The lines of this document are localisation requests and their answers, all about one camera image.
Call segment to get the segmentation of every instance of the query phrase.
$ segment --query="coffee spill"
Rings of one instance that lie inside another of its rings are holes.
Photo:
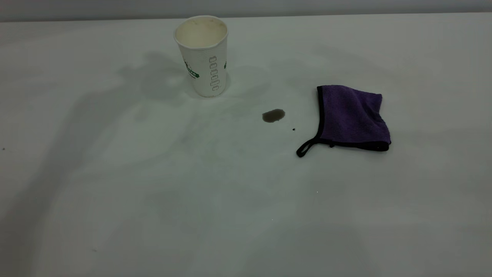
[[[263,121],[265,122],[275,122],[282,119],[285,116],[285,111],[282,109],[274,109],[267,111],[263,114]]]

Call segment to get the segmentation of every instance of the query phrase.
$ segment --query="gray wall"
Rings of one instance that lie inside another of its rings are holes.
[[[0,21],[492,11],[492,0],[0,0]]]

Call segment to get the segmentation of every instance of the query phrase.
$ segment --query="cup graphic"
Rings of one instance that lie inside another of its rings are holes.
[[[211,15],[186,19],[174,31],[174,40],[198,95],[215,97],[226,85],[227,25]]]

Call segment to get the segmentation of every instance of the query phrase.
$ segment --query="white table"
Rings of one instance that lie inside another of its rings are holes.
[[[181,20],[0,24],[1,276],[492,276],[491,13],[225,21],[216,99]],[[388,152],[295,155],[325,84]]]

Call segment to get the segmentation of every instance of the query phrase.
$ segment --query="cup rim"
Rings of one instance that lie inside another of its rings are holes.
[[[181,25],[183,25],[184,23],[186,23],[188,20],[191,20],[191,19],[194,19],[194,18],[199,18],[199,17],[212,17],[212,18],[215,18],[215,19],[219,20],[220,22],[222,22],[225,25],[225,29],[226,29],[226,33],[225,33],[224,37],[219,42],[217,42],[216,44],[212,44],[210,46],[205,46],[205,47],[189,47],[189,46],[186,46],[186,45],[182,44],[181,42],[179,42],[178,39],[176,38],[176,31],[179,29],[179,27],[181,27]],[[206,49],[214,48],[217,45],[221,44],[227,38],[228,35],[229,35],[229,27],[227,26],[227,24],[222,19],[220,19],[220,18],[218,18],[216,16],[213,16],[213,15],[197,15],[197,16],[193,16],[193,17],[187,18],[183,22],[181,22],[176,27],[176,29],[174,29],[174,32],[173,32],[174,41],[177,44],[179,44],[179,46],[182,46],[182,47],[184,47],[186,49],[191,49],[191,50],[206,50]]]

